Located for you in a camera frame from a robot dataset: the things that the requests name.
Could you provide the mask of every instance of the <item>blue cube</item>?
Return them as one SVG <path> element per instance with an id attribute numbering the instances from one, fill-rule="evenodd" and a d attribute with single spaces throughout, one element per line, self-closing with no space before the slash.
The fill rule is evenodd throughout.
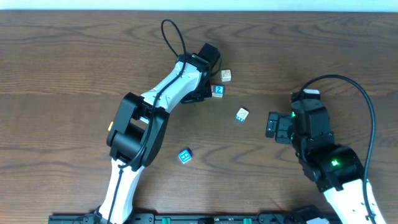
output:
<path id="1" fill-rule="evenodd" d="M 180 158 L 180 160 L 183 164 L 187 163 L 188 161 L 190 161 L 192 159 L 192 156 L 187 149 L 184 149 L 182 152 L 180 152 L 178 157 Z"/>
<path id="2" fill-rule="evenodd" d="M 214 97 L 222 98 L 224 95 L 224 86 L 222 85 L 215 85 L 214 87 Z"/>

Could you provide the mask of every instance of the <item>wooden table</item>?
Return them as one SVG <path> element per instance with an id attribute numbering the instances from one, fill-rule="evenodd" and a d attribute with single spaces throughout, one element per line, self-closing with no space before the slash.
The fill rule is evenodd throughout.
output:
<path id="1" fill-rule="evenodd" d="M 175 57 L 160 22 L 187 50 L 217 46 L 233 77 L 222 99 L 177 105 L 134 205 L 159 213 L 257 213 L 315 204 L 333 210 L 294 150 L 264 137 L 269 111 L 319 75 L 355 79 L 376 107 L 369 179 L 382 214 L 398 222 L 398 14 L 326 12 L 0 12 L 0 223 L 46 223 L 101 205 L 111 173 L 109 123 L 122 97 L 166 77 Z M 178 36 L 166 34 L 178 52 Z M 220 75 L 213 83 L 221 84 Z M 369 112 L 339 80 L 319 88 L 336 142 L 366 156 Z M 235 119 L 244 106 L 244 123 Z M 193 160 L 177 154 L 190 147 Z"/>

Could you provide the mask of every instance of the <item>green connector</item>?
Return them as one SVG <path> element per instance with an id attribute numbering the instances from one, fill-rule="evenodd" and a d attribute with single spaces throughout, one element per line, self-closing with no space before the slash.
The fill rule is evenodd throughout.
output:
<path id="1" fill-rule="evenodd" d="M 162 219 L 162 224 L 170 224 L 171 223 L 171 218 L 163 218 Z"/>
<path id="2" fill-rule="evenodd" d="M 251 218 L 244 218 L 243 224 L 251 224 Z"/>

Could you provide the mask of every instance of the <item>small cube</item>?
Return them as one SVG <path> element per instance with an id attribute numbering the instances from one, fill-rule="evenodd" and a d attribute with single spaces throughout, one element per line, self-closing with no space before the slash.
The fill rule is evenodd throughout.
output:
<path id="1" fill-rule="evenodd" d="M 222 82 L 231 81 L 231 70 L 222 70 L 221 71 L 221 81 Z"/>
<path id="2" fill-rule="evenodd" d="M 210 85 L 210 88 L 211 88 L 211 96 L 214 96 L 215 85 Z"/>
<path id="3" fill-rule="evenodd" d="M 214 87 L 214 97 L 222 98 L 224 95 L 224 86 L 215 85 Z"/>
<path id="4" fill-rule="evenodd" d="M 188 161 L 192 159 L 192 156 L 189 153 L 188 149 L 184 149 L 182 152 L 180 152 L 178 157 L 180 158 L 182 164 L 186 164 Z"/>
<path id="5" fill-rule="evenodd" d="M 238 111 L 238 113 L 236 114 L 236 119 L 238 119 L 238 120 L 243 122 L 248 115 L 249 115 L 249 112 L 247 110 L 241 108 Z"/>

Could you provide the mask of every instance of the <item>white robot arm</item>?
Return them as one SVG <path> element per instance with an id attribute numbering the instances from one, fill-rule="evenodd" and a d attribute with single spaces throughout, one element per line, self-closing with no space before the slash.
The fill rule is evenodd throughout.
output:
<path id="1" fill-rule="evenodd" d="M 111 147 L 112 175 L 104 203 L 95 214 L 97 223 L 107 223 L 110 217 L 109 223 L 122 224 L 131 214 L 138 179 L 162 145 L 169 113 L 173 108 L 179 102 L 192 103 L 211 97 L 209 77 L 220 58 L 218 49 L 205 44 L 199 54 L 186 54 L 186 58 L 183 55 L 178 57 L 172 72 L 153 89 L 141 96 L 128 93 L 123 98 L 109 127 L 107 145 Z M 187 61 L 184 71 L 180 73 L 184 59 Z M 153 107 L 160 91 L 162 94 Z M 149 125 L 143 130 L 131 123 L 131 119 L 140 119 L 148 124 L 152 113 L 155 114 L 151 131 Z M 148 140 L 142 147 L 147 134 Z"/>
<path id="2" fill-rule="evenodd" d="M 343 184 L 344 190 L 337 191 L 335 188 L 331 188 L 323 193 L 326 200 L 330 203 L 337 215 L 340 217 L 341 222 L 344 224 L 371 223 L 371 221 L 366 218 L 368 211 L 366 211 L 365 208 L 362 184 L 363 182 L 361 179 L 356 179 Z M 368 199 L 371 210 L 375 214 L 375 221 L 377 224 L 385 224 L 386 222 L 377 206 L 376 199 L 374 199 L 371 183 L 367 182 L 367 185 Z"/>

